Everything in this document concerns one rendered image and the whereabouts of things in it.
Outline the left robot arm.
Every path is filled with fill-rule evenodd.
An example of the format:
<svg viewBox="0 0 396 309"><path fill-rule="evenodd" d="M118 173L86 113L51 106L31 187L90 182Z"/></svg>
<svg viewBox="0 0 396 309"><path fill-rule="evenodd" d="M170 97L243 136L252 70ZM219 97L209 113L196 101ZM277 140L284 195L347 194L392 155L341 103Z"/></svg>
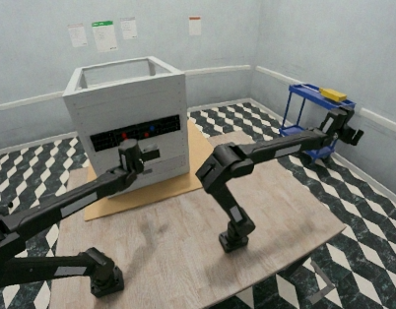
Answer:
<svg viewBox="0 0 396 309"><path fill-rule="evenodd" d="M150 144L141 152L135 139L122 142L118 153L120 164L100 177L22 212L0 215L0 288L80 276L90 277L92 295L121 285L119 267L95 247L77 256L15 257L26 250L26 242L35 235L98 200L129 188L137 174L144 171L145 161L161 157L158 145Z"/></svg>

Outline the tan flat board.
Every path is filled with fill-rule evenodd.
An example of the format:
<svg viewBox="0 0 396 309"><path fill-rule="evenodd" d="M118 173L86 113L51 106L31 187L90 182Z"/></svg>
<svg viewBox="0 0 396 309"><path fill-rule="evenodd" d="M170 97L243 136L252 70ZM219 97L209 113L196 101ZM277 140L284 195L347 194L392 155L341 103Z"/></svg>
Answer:
<svg viewBox="0 0 396 309"><path fill-rule="evenodd" d="M203 188L195 172L213 152L212 145L191 120L188 125L190 172L99 201L85 208L85 221L110 216Z"/></svg>

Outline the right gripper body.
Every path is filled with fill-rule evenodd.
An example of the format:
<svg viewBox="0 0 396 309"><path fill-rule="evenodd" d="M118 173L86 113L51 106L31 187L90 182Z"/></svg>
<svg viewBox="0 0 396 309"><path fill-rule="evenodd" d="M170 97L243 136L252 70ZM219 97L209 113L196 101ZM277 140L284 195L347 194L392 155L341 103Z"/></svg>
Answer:
<svg viewBox="0 0 396 309"><path fill-rule="evenodd" d="M340 136L341 136L341 131L340 131L340 129L338 129L338 130L339 130L339 133L340 133ZM359 141L359 139L360 139L360 137L361 137L361 136L357 135L356 132L357 132L357 130L352 128L348 136L344 136L344 137L340 137L339 136L339 138L337 140L341 139L341 141L346 143L347 145L351 144L353 146L356 146L358 141ZM354 136L354 138L353 138L353 136Z"/></svg>

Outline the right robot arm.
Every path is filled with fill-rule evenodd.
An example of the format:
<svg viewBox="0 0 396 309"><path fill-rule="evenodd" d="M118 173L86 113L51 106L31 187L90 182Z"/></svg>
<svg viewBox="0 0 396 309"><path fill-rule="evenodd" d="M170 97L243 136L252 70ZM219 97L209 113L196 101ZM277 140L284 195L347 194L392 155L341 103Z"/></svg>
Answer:
<svg viewBox="0 0 396 309"><path fill-rule="evenodd" d="M341 131L340 137L349 135L352 127L346 124L354 114L351 107L343 105L339 109L331 108L319 128L309 127L297 134L253 144L236 145L230 142L214 147L195 175L205 192L212 195L229 216L227 231L219 234L227 251L248 242L249 237L246 235L253 232L256 225L225 183L251 174L256 164L330 146L340 136L338 129Z"/></svg>

